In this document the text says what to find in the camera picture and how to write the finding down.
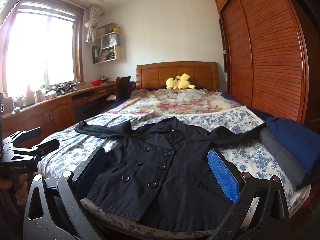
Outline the person's left hand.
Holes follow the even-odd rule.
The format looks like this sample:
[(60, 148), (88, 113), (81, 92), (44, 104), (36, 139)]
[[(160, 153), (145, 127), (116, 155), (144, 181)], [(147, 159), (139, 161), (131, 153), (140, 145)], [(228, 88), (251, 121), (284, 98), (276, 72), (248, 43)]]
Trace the person's left hand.
[[(18, 206), (25, 205), (28, 197), (28, 183), (27, 183), (28, 175), (26, 173), (20, 174), (18, 177), (18, 182), (20, 187), (15, 192), (15, 198)], [(0, 178), (0, 188), (1, 190), (8, 190), (12, 187), (12, 181)]]

